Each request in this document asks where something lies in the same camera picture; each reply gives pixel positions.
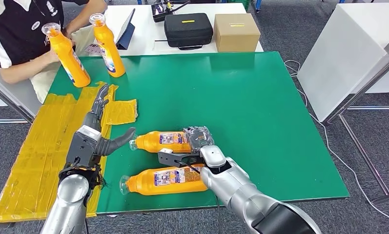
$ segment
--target orange plastic bottle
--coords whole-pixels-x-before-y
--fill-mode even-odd
[[[190,153],[190,144],[183,132],[153,131],[131,140],[132,150],[143,149],[151,153],[158,153],[162,148],[171,149],[174,153]]]
[[[192,165],[198,171],[203,164]],[[137,192],[142,195],[177,194],[188,192],[201,192],[207,190],[200,174],[189,167],[166,167],[148,169],[138,175],[122,176],[120,180],[122,194]]]
[[[124,75],[124,64],[115,45],[114,34],[105,24],[105,16],[101,13],[92,14],[89,22],[94,26],[94,36],[100,46],[108,73],[113,77]]]
[[[42,32],[49,37],[51,47],[72,83],[78,88],[89,85],[91,79],[72,49],[71,41],[61,33],[61,26],[57,23],[47,23],[42,27]]]

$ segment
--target green table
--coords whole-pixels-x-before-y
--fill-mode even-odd
[[[100,57],[81,58],[91,83],[119,86],[116,100],[137,99],[137,134],[207,126],[225,156],[232,157],[263,193],[282,201],[341,198],[348,191],[277,52],[124,57],[127,69],[110,77]],[[50,93],[76,98],[60,69]],[[216,205],[211,191],[172,195],[122,195],[122,175],[164,167],[157,155],[124,146],[108,156],[98,214]]]

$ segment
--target white collar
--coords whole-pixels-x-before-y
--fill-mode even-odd
[[[29,6],[32,0],[13,0],[17,4],[19,4],[21,7],[25,9],[25,11],[29,11]]]

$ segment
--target white cable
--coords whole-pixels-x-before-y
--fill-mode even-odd
[[[285,66],[286,67],[288,67],[289,69],[291,69],[292,71],[294,71],[295,73],[292,73],[291,74],[291,78],[292,77],[296,77],[296,74],[299,72],[299,70],[300,70],[300,68],[301,68],[301,64],[299,63],[299,62],[297,62],[297,61],[294,61],[294,60],[286,60],[285,61],[285,63],[286,62],[294,62],[294,63],[297,63],[298,64],[298,71],[295,71],[293,68],[291,68],[291,67],[289,67],[289,66],[287,66],[286,64],[285,64]],[[302,95],[304,95],[304,97],[305,97],[305,106],[307,106],[307,102],[308,102],[308,100],[307,100],[307,96],[305,95],[305,93],[304,92],[302,92],[301,90],[299,90],[299,89],[297,89],[298,90],[298,92],[299,93],[301,93]],[[353,174],[354,174],[354,177],[355,177],[355,181],[357,182],[357,185],[358,185],[358,188],[360,188],[360,190],[361,190],[361,192],[362,192],[362,194],[364,195],[364,197],[365,197],[365,199],[368,201],[368,203],[376,210],[376,211],[378,211],[380,214],[382,214],[382,215],[384,215],[385,217],[387,217],[388,219],[389,219],[389,215],[388,214],[386,214],[386,213],[384,213],[384,212],[382,212],[381,210],[379,210],[377,207],[375,207],[374,206],[374,204],[369,200],[369,198],[368,198],[368,196],[367,196],[367,194],[364,192],[364,190],[362,189],[362,187],[361,187],[361,184],[360,184],[360,181],[358,180],[358,176],[357,176],[357,174],[355,173],[355,171],[350,167],[350,166],[348,166],[331,148],[330,148],[330,146],[329,146],[329,140],[328,140],[328,135],[327,135],[327,128],[325,127],[325,125],[323,125],[320,121],[318,121],[318,119],[317,118],[315,118],[309,111],[308,111],[308,114],[319,124],[319,125],[321,125],[322,127],[323,127],[323,129],[324,129],[324,134],[325,134],[325,139],[326,139],[326,142],[327,142],[327,148],[328,148],[328,150],[338,159],[338,160],[340,160],[341,161],[341,163],[344,165],[344,166],[346,166]]]

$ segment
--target bottle label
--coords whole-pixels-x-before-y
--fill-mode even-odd
[[[77,56],[77,54],[75,54],[75,51],[73,51],[73,50],[72,50],[72,56],[74,57],[75,61],[79,64],[79,66],[81,67],[81,69],[82,69],[83,71],[85,71],[85,68],[83,67],[81,61],[79,60],[79,58],[78,58],[78,56]],[[68,77],[71,79],[72,83],[75,83],[74,77],[72,76],[72,74],[71,74],[71,72],[69,71],[69,69],[68,69],[67,67],[65,67],[65,66],[63,66],[63,68],[65,69],[65,71],[66,71],[66,73],[68,74]]]
[[[162,186],[175,183],[186,183],[200,180],[200,174],[189,167],[169,169],[154,173],[154,185]]]
[[[115,72],[114,61],[112,60],[112,56],[111,56],[110,52],[105,49],[105,47],[103,46],[104,45],[103,42],[100,42],[99,40],[97,40],[97,42],[98,42],[98,45],[100,46],[101,55],[102,55],[102,58],[104,59],[106,68],[108,69],[108,71],[114,73]]]
[[[185,144],[187,139],[181,133],[161,133],[160,144]]]

